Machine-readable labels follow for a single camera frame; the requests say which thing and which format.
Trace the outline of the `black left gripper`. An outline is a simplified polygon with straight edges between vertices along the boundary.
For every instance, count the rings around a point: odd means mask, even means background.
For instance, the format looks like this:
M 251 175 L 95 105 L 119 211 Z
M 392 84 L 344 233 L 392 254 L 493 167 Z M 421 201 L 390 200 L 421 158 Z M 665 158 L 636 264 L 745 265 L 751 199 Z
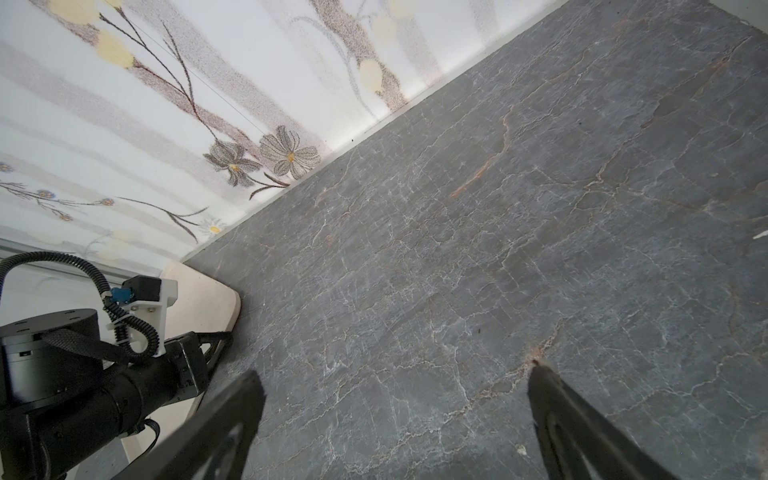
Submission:
M 187 332 L 164 342 L 165 357 L 175 368 L 178 380 L 170 402 L 181 402 L 203 394 L 215 368 L 231 345 L 231 333 Z

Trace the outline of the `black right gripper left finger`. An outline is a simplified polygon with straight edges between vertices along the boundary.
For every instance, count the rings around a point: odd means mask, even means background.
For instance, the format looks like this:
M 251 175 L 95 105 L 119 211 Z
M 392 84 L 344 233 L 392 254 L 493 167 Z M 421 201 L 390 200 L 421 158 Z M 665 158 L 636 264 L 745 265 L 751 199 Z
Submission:
M 258 433 L 266 394 L 248 370 L 118 479 L 241 479 Z

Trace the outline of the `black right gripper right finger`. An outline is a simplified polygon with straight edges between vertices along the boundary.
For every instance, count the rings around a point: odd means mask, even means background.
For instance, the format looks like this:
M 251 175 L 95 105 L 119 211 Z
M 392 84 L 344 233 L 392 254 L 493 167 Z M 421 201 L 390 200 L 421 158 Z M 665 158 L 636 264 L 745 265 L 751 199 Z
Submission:
M 674 479 L 571 388 L 534 360 L 527 395 L 544 467 L 551 479 Z

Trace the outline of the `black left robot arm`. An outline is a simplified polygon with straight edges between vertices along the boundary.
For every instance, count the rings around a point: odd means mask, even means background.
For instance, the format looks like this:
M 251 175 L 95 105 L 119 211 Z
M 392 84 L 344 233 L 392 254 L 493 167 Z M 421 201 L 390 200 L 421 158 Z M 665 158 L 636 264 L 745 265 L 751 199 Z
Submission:
M 96 311 L 53 312 L 1 329 L 4 479 L 63 479 L 116 438 L 145 428 L 159 434 L 152 414 L 203 394 L 232 342 L 229 332 L 188 332 L 146 363 L 106 367 L 47 342 L 61 333 L 99 340 Z

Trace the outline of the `beige plastic tray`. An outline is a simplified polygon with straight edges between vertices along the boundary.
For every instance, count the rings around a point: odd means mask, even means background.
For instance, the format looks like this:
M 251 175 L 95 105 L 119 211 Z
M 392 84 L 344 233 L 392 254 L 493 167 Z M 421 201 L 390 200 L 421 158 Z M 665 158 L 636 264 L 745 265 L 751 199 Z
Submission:
M 189 331 L 233 330 L 241 311 L 241 299 L 235 290 L 180 262 L 169 263 L 161 277 L 178 283 L 177 300 L 166 315 L 167 338 Z M 124 438 L 122 446 L 127 460 L 132 462 L 138 458 L 153 440 L 163 441 L 170 436 L 194 415 L 202 399 L 199 395 L 153 412 L 149 418 L 159 424 L 160 433 L 155 434 L 147 427 L 136 435 Z

